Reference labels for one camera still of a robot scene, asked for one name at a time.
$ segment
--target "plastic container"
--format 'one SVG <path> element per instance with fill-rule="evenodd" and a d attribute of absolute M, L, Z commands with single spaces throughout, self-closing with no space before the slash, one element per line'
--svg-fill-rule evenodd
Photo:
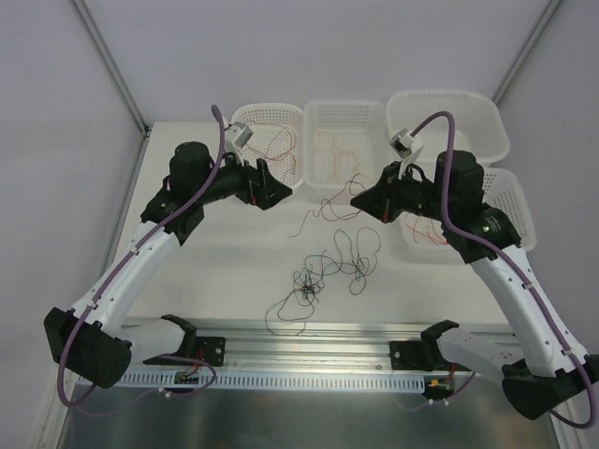
<path fill-rule="evenodd" d="M 533 218 L 516 176 L 502 168 L 485 168 L 483 189 L 484 201 L 509 217 L 520 235 L 522 248 L 526 251 L 534 248 Z M 411 261 L 461 263 L 460 255 L 446 244 L 440 222 L 407 213 L 398 220 Z"/>
<path fill-rule="evenodd" d="M 283 103 L 247 105 L 235 111 L 231 122 L 245 123 L 254 131 L 241 150 L 252 166 L 261 157 L 278 181 L 292 189 L 301 185 L 303 112 L 300 108 Z"/>
<path fill-rule="evenodd" d="M 387 102 L 389 136 L 403 128 L 416 128 L 439 110 L 451 112 L 456 119 L 455 149 L 471 152 L 481 166 L 497 162 L 509 153 L 509 138 L 499 110 L 488 98 L 473 92 L 404 91 L 393 95 Z M 437 155 L 447 148 L 447 120 L 433 121 L 418 135 L 425 147 L 417 163 L 434 165 Z"/>
<path fill-rule="evenodd" d="M 303 179 L 321 196 L 352 179 L 374 185 L 391 152 L 385 107 L 372 101 L 311 101 L 303 136 Z"/>

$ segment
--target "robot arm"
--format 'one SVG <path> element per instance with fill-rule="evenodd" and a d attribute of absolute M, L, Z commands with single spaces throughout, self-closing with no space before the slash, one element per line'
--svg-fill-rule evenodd
<path fill-rule="evenodd" d="M 163 354 L 195 356 L 190 351 L 195 347 L 196 328 L 181 318 L 166 315 L 133 328 L 122 328 L 123 321 L 146 283 L 204 219 L 205 205 L 234 195 L 266 210 L 291 195 L 291 189 L 272 177 L 264 160 L 258 159 L 254 168 L 241 159 L 237 149 L 251 135 L 243 123 L 231 125 L 225 133 L 225 164 L 208 190 L 147 237 L 196 194 L 212 171 L 214 162 L 204 144 L 187 142 L 177 147 L 169 163 L 170 173 L 141 214 L 142 223 L 127 251 L 69 311 L 54 308 L 46 316 L 44 327 L 55 362 L 59 362 L 71 331 L 90 306 L 68 352 L 66 367 L 102 388 L 118 382 L 130 364 Z M 108 287 L 100 300 L 94 301 L 108 278 Z"/>
<path fill-rule="evenodd" d="M 518 232 L 508 217 L 483 202 L 484 170 L 475 157 L 469 152 L 453 151 L 448 168 L 448 215 L 458 229 L 492 243 L 515 261 L 531 281 L 528 285 L 488 246 L 467 239 L 446 225 L 441 202 L 447 152 L 439 155 L 434 181 L 430 181 L 421 168 L 413 165 L 422 149 L 421 142 L 402 130 L 390 143 L 403 161 L 384 168 L 378 183 L 355 196 L 351 204 L 384 223 L 394 221 L 402 212 L 442 221 L 447 242 L 495 296 L 521 346 L 521 350 L 507 349 L 444 321 L 422 332 L 420 355 L 401 354 L 403 361 L 421 369 L 432 369 L 436 362 L 454 362 L 472 369 L 499 385 L 512 405 L 530 419 L 585 388 L 571 357 L 595 383 L 599 378 L 599 356 L 589 355 L 558 316 L 538 284 L 526 253 L 519 247 Z M 531 287 L 539 295 L 540 305 L 531 295 Z M 567 341 L 571 348 L 568 352 L 562 348 L 541 307 Z"/>

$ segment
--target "gray floor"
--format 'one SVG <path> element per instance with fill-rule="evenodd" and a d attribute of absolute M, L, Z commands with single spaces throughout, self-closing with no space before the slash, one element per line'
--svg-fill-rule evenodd
<path fill-rule="evenodd" d="M 96 391 L 86 410 L 105 412 L 143 390 Z M 414 395 L 208 390 L 190 399 L 150 395 L 107 418 L 69 413 L 60 448 L 485 448 L 558 447 L 548 418 L 517 415 L 502 392 L 477 379 L 448 407 L 417 413 Z"/>

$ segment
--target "white table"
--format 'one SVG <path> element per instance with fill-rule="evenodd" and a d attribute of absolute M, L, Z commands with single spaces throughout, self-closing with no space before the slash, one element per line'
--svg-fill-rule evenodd
<path fill-rule="evenodd" d="M 155 123 L 119 244 L 122 251 L 139 223 L 146 203 L 168 174 L 168 161 L 181 143 L 205 143 L 213 156 L 218 147 L 216 123 Z M 293 286 L 292 274 L 311 253 L 333 250 L 333 234 L 350 235 L 362 226 L 376 229 L 383 248 L 378 267 L 364 292 L 350 295 L 350 278 L 328 278 L 311 321 L 319 323 L 435 323 L 451 319 L 493 330 L 509 327 L 486 286 L 469 267 L 417 265 L 402 261 L 393 224 L 366 214 L 349 222 L 309 218 L 317 203 L 298 189 L 272 210 L 262 211 L 237 198 L 205 208 L 206 218 L 183 247 L 159 269 L 130 312 L 131 318 L 173 313 L 188 319 L 263 320 L 266 310 Z M 355 211 L 338 207 L 340 213 Z"/>

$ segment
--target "gray wall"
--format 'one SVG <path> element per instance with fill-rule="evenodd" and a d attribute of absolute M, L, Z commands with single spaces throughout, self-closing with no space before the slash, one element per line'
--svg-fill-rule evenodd
<path fill-rule="evenodd" d="M 50 379 L 43 331 L 95 280 L 139 132 L 66 0 L 0 2 L 0 447 Z"/>
<path fill-rule="evenodd" d="M 501 109 L 538 246 L 536 274 L 555 308 L 599 353 L 599 4 L 565 2 Z M 588 416 L 579 395 L 581 419 Z M 599 440 L 599 427 L 589 440 Z"/>
<path fill-rule="evenodd" d="M 149 122 L 256 102 L 491 96 L 547 0 L 88 0 Z"/>

